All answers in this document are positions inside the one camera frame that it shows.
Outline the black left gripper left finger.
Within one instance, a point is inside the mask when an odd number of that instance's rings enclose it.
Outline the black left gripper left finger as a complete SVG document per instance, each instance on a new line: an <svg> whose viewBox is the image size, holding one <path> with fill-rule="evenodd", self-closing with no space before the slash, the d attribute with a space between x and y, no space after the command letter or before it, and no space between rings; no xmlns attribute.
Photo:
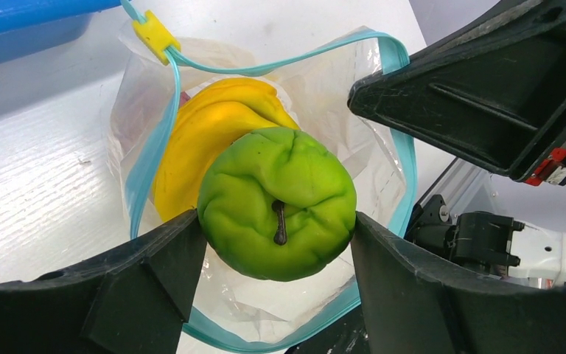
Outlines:
<svg viewBox="0 0 566 354"><path fill-rule="evenodd" d="M36 280L0 283L0 353L174 353L205 250L190 210Z"/></svg>

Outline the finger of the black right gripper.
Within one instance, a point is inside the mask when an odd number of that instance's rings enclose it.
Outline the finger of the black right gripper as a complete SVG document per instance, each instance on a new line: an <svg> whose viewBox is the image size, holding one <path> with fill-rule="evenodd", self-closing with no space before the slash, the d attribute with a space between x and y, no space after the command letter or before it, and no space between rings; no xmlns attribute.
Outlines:
<svg viewBox="0 0 566 354"><path fill-rule="evenodd" d="M566 182L566 1L500 1L348 106L491 173Z"/></svg>

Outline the clear zip top bag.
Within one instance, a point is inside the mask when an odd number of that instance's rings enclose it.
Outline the clear zip top bag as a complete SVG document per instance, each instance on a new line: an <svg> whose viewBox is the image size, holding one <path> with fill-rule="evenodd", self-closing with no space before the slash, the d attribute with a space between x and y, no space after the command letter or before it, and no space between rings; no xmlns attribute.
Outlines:
<svg viewBox="0 0 566 354"><path fill-rule="evenodd" d="M402 235L417 175L412 138L353 114L347 100L357 80L407 66L405 46L360 27L258 65L121 7L131 56L108 161L131 238L198 215L208 246L184 331L227 352L272 353L356 308L355 214Z"/></svg>

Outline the yellow banana bunch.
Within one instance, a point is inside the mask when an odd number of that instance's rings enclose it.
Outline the yellow banana bunch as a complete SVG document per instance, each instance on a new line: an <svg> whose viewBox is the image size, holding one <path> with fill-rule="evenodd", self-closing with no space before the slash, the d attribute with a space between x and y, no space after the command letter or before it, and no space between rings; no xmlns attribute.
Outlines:
<svg viewBox="0 0 566 354"><path fill-rule="evenodd" d="M153 180L153 204L162 221L196 206L212 162L241 136L260 128L297 129L270 84L248 77L218 80L188 100Z"/></svg>

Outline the green apple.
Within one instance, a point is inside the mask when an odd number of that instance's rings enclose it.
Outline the green apple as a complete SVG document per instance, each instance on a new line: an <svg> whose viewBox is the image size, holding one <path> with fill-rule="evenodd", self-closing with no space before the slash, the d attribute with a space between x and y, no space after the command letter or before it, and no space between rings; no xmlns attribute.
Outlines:
<svg viewBox="0 0 566 354"><path fill-rule="evenodd" d="M312 276L349 245L357 193L338 158L308 133L260 128L209 167L198 219L217 256L258 280Z"/></svg>

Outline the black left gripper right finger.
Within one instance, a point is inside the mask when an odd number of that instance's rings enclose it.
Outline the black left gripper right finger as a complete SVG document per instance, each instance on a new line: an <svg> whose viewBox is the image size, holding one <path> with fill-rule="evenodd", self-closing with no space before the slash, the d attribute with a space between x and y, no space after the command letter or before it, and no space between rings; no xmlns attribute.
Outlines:
<svg viewBox="0 0 566 354"><path fill-rule="evenodd" d="M486 277L362 212L351 247L373 353L566 353L566 285Z"/></svg>

